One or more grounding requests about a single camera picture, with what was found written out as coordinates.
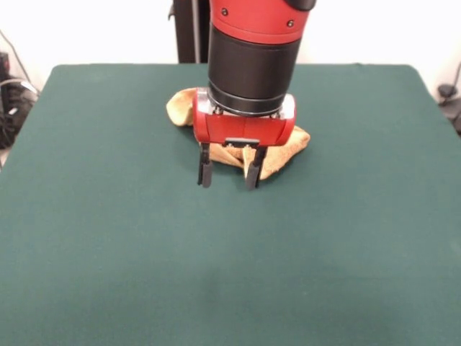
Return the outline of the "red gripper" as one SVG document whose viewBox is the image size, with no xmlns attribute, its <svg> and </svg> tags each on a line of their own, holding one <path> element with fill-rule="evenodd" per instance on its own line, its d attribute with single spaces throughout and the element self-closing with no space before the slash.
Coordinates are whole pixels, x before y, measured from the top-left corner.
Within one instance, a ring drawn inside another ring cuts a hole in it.
<svg viewBox="0 0 461 346">
<path fill-rule="evenodd" d="M 197 184 L 208 188 L 212 182 L 210 144 L 223 146 L 259 146 L 249 164 L 246 187 L 259 186 L 267 146 L 283 146 L 288 142 L 296 121 L 296 103 L 286 94 L 281 108 L 263 117 L 245 117 L 232 112 L 218 112 L 217 105 L 208 97 L 207 89 L 195 89 L 192 99 L 194 136 L 200 143 L 200 160 Z"/>
</svg>

